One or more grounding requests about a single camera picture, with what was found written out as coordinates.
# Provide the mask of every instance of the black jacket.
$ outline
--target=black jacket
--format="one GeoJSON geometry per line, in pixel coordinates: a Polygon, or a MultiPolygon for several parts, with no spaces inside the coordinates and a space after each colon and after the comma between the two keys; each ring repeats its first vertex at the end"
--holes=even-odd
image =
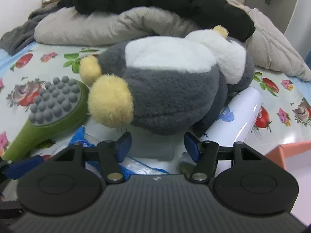
{"type": "Polygon", "coordinates": [[[154,6],[192,19],[203,29],[221,25],[229,35],[245,42],[255,31],[254,23],[242,9],[226,0],[61,0],[59,7],[74,6],[80,14],[93,11],[122,13],[134,7],[154,6]]]}

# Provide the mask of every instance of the green brush handle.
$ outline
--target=green brush handle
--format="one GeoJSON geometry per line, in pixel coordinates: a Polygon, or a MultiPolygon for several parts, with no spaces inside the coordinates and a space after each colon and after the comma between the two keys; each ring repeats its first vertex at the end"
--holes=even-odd
{"type": "Polygon", "coordinates": [[[77,83],[80,86],[81,99],[76,108],[63,119],[49,125],[34,126],[27,120],[17,137],[5,151],[2,156],[3,160],[11,160],[12,162],[21,160],[36,145],[66,131],[75,129],[87,118],[89,89],[85,84],[79,81],[77,83]]]}

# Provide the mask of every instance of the black circular disc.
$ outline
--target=black circular disc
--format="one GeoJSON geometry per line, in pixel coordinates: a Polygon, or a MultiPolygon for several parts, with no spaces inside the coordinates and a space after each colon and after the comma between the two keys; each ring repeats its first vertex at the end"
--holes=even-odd
{"type": "Polygon", "coordinates": [[[216,198],[247,215],[290,211],[298,195],[298,183],[288,172],[269,163],[248,161],[222,172],[213,183],[216,198]]]}
{"type": "Polygon", "coordinates": [[[17,187],[26,210],[47,216],[79,212],[93,204],[101,192],[99,178],[73,162],[45,164],[20,179],[17,187]]]}

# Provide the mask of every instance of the stuffed animal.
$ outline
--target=stuffed animal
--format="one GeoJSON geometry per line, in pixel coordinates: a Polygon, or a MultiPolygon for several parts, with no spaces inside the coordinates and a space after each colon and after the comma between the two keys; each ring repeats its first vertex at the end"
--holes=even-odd
{"type": "Polygon", "coordinates": [[[111,128],[131,124],[160,135],[190,126],[203,134],[228,93],[247,88],[253,73],[247,51],[220,26],[185,38],[119,43],[80,61],[95,121],[111,128]]]}

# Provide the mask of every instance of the gray ribbed panel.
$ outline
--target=gray ribbed panel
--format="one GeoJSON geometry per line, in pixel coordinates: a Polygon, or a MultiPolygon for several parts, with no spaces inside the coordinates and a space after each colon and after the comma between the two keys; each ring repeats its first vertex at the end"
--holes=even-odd
{"type": "Polygon", "coordinates": [[[76,215],[24,215],[16,233],[299,233],[305,228],[289,214],[253,218],[220,205],[208,187],[183,175],[132,176],[110,185],[99,200],[76,215]]]}

